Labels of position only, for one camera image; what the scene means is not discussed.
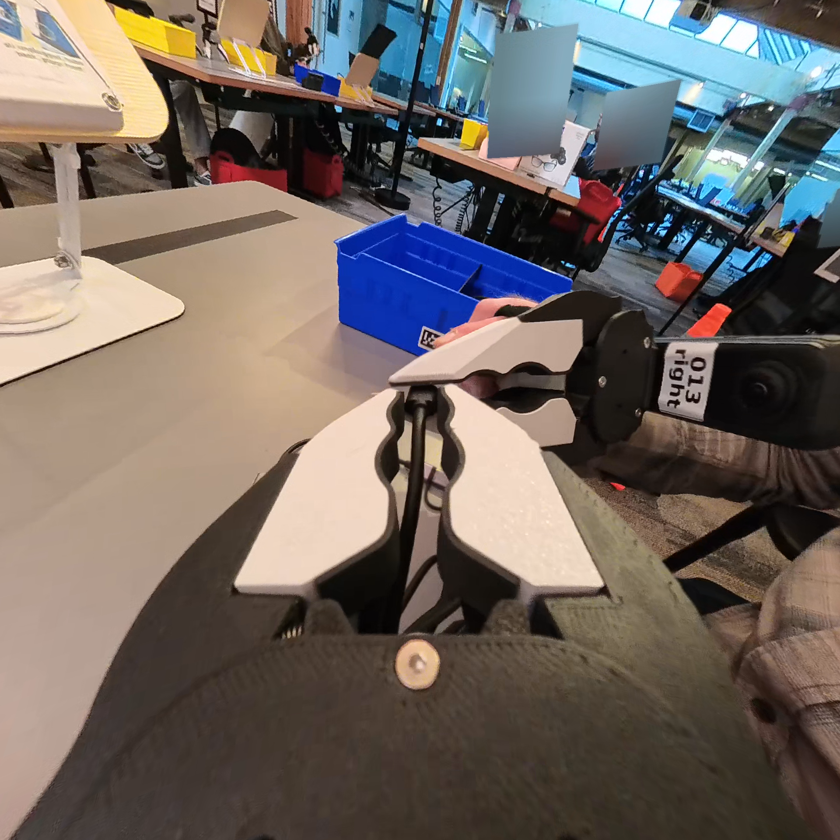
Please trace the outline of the person's right hand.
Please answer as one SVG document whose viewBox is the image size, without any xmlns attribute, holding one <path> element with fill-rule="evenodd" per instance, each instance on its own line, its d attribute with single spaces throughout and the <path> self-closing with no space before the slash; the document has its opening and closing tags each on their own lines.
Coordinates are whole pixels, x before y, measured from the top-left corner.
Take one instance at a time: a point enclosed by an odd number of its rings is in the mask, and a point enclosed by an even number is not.
<svg viewBox="0 0 840 840">
<path fill-rule="evenodd" d="M 518 297 L 484 299 L 476 304 L 467 322 L 458 325 L 438 337 L 433 347 L 435 349 L 443 347 L 470 333 L 483 329 L 494 322 L 517 317 L 536 306 L 537 304 L 534 301 Z"/>
</svg>

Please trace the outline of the wooden work table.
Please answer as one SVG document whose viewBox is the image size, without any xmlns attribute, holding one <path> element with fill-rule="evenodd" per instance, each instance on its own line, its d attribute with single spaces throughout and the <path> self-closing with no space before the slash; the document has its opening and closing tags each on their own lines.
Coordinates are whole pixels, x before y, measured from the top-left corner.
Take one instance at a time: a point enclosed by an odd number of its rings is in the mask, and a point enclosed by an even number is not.
<svg viewBox="0 0 840 840">
<path fill-rule="evenodd" d="M 303 131 L 300 121 L 317 120 L 332 107 L 340 123 L 376 127 L 375 118 L 398 119 L 407 104 L 376 93 L 357 97 L 330 96 L 302 87 L 287 77 L 260 77 L 220 60 L 172 56 L 133 43 L 164 97 L 169 122 L 158 144 L 165 158 L 170 186 L 189 186 L 187 162 L 172 98 L 172 83 L 187 81 L 200 88 L 210 103 L 228 111 L 266 112 L 279 119 L 280 164 L 287 170 L 289 191 L 302 196 Z"/>
<path fill-rule="evenodd" d="M 517 168 L 509 170 L 498 163 L 486 160 L 477 150 L 460 147 L 457 139 L 422 138 L 418 147 L 432 156 L 446 159 L 452 164 L 466 168 L 472 175 L 482 175 L 504 186 L 516 187 L 540 196 L 546 196 L 569 207 L 580 201 L 580 188 L 567 182 L 558 186 L 545 177 Z"/>
</svg>

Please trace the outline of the black floor stand pole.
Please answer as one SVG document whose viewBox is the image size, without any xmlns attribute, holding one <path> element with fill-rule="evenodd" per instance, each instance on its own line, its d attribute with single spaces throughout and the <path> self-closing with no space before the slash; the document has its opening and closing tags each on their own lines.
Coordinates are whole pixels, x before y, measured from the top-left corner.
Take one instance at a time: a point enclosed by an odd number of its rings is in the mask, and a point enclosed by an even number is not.
<svg viewBox="0 0 840 840">
<path fill-rule="evenodd" d="M 403 158 L 406 151 L 407 138 L 410 132 L 411 121 L 417 97 L 419 78 L 421 76 L 421 71 L 424 63 L 424 52 L 427 42 L 428 30 L 431 24 L 432 12 L 434 9 L 434 2 L 421 2 L 421 8 L 423 11 L 422 27 L 416 50 L 416 59 L 413 70 L 412 83 L 409 89 L 409 96 L 406 102 L 404 113 L 400 121 L 400 129 L 398 130 L 397 142 L 394 145 L 392 155 L 392 183 L 390 186 L 383 185 L 377 187 L 374 190 L 374 199 L 380 206 L 388 209 L 393 209 L 401 213 L 407 211 L 411 205 L 410 197 L 399 191 L 399 185 L 402 175 Z"/>
</svg>

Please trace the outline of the white box with glasses picture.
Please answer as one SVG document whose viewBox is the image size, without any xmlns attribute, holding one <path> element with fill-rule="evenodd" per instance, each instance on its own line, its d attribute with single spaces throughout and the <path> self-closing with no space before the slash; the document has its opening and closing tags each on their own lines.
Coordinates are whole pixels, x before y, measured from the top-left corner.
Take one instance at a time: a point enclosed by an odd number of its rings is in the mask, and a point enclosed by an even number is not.
<svg viewBox="0 0 840 840">
<path fill-rule="evenodd" d="M 558 150 L 548 154 L 522 156 L 517 172 L 555 186 L 565 186 L 591 133 L 591 129 L 567 120 Z"/>
</svg>

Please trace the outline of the black backpack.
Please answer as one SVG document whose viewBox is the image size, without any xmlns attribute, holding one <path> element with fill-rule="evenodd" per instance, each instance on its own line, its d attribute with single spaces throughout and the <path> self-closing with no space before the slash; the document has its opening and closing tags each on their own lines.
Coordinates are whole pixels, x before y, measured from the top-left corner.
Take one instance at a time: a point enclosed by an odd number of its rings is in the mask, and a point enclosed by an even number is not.
<svg viewBox="0 0 840 840">
<path fill-rule="evenodd" d="M 263 168 L 263 161 L 249 137 L 232 127 L 218 129 L 213 134 L 210 155 L 213 160 L 250 169 Z"/>
</svg>

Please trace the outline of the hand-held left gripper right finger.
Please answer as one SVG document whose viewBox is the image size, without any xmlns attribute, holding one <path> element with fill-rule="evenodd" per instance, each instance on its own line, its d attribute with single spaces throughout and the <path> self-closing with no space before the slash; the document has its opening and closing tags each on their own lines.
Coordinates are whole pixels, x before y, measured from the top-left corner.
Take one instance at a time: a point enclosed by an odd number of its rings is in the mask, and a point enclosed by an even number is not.
<svg viewBox="0 0 840 840">
<path fill-rule="evenodd" d="M 444 593 L 486 617 L 501 601 L 590 597 L 604 580 L 540 446 L 457 385 L 438 390 L 448 480 L 437 532 Z"/>
</svg>

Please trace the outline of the small blue plastic bin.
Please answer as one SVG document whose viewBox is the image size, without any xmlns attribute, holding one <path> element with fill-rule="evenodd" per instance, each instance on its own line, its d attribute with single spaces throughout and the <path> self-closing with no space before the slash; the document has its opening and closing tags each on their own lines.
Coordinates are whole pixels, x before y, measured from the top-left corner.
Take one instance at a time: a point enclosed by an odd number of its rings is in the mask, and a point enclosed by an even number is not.
<svg viewBox="0 0 840 840">
<path fill-rule="evenodd" d="M 314 70 L 302 63 L 293 65 L 294 77 L 299 85 L 310 91 L 321 92 L 331 97 L 338 97 L 341 79 L 320 70 Z"/>
</svg>

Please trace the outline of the person's plaid shirt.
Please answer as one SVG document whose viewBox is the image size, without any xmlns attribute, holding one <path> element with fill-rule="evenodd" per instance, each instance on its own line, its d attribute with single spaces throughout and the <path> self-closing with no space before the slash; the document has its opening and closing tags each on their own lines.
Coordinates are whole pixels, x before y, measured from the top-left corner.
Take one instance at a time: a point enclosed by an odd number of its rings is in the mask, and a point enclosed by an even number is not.
<svg viewBox="0 0 840 840">
<path fill-rule="evenodd" d="M 705 623 L 795 810 L 820 838 L 838 839 L 838 529 L 783 570 L 760 604 L 714 612 Z"/>
</svg>

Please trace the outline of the document stand with wooden board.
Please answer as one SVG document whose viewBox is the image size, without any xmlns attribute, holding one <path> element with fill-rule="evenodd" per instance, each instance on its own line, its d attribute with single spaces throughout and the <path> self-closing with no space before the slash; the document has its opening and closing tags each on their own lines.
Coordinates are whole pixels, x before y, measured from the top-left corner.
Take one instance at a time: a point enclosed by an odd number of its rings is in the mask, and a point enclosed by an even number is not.
<svg viewBox="0 0 840 840">
<path fill-rule="evenodd" d="M 56 182 L 57 246 L 46 259 L 1 269 L 1 383 L 15 382 L 183 315 L 178 298 L 109 262 L 82 254 L 81 144 L 158 140 L 169 118 L 161 91 L 105 2 L 59 2 L 103 67 L 122 103 L 116 133 L 74 138 L 2 136 L 50 146 Z"/>
</svg>

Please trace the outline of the red bag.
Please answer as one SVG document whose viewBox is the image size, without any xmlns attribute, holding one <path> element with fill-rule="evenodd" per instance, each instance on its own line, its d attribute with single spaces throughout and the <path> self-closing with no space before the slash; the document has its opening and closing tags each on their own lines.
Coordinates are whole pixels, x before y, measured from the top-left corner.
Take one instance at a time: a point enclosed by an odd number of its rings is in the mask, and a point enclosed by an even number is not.
<svg viewBox="0 0 840 840">
<path fill-rule="evenodd" d="M 557 210 L 549 224 L 563 235 L 568 235 L 572 244 L 581 240 L 581 246 L 589 246 L 601 240 L 606 226 L 623 206 L 619 195 L 599 181 L 580 180 L 580 197 L 571 211 Z"/>
<path fill-rule="evenodd" d="M 211 154 L 208 162 L 215 185 L 256 182 L 284 193 L 288 192 L 286 170 L 238 164 L 233 155 L 225 151 Z"/>
<path fill-rule="evenodd" d="M 340 155 L 304 149 L 302 157 L 304 192 L 322 200 L 341 196 L 343 173 L 343 159 Z"/>
</svg>

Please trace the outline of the orange plastic piece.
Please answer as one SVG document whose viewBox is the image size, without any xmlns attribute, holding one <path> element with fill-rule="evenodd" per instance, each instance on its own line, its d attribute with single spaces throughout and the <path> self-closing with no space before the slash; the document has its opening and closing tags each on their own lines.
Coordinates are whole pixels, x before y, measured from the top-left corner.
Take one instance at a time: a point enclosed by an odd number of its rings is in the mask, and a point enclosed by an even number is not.
<svg viewBox="0 0 840 840">
<path fill-rule="evenodd" d="M 716 337 L 731 314 L 732 310 L 730 307 L 722 303 L 715 304 L 686 331 L 686 337 L 692 339 Z"/>
</svg>

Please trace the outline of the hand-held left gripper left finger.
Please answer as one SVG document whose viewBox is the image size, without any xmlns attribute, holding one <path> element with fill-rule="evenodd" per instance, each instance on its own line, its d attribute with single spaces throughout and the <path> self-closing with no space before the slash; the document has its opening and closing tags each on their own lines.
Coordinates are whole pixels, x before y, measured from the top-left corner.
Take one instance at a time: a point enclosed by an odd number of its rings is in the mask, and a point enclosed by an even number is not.
<svg viewBox="0 0 840 840">
<path fill-rule="evenodd" d="M 403 394 L 387 389 L 312 437 L 234 579 L 239 595 L 338 603 L 368 634 L 385 629 L 401 566 L 393 480 Z"/>
</svg>

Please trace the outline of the person's right forearm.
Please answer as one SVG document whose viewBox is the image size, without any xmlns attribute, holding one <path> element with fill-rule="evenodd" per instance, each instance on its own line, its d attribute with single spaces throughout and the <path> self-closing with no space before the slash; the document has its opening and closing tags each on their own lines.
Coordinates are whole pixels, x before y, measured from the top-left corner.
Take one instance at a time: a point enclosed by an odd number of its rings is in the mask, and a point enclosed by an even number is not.
<svg viewBox="0 0 840 840">
<path fill-rule="evenodd" d="M 839 507 L 838 448 L 788 448 L 655 413 L 587 468 L 654 495 Z"/>
</svg>

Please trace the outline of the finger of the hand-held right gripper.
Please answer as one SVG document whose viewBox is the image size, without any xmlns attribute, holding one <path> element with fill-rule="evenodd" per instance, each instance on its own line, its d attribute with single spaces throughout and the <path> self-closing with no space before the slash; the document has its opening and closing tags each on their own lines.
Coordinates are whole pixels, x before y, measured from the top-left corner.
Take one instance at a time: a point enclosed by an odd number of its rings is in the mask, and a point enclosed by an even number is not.
<svg viewBox="0 0 840 840">
<path fill-rule="evenodd" d="M 568 372 L 583 348 L 583 321 L 504 318 L 416 357 L 394 373 L 392 387 L 458 384 L 474 375 L 535 369 Z"/>
<path fill-rule="evenodd" d="M 571 445 L 578 424 L 567 399 L 566 374 L 518 371 L 497 378 L 489 406 L 541 448 Z"/>
</svg>

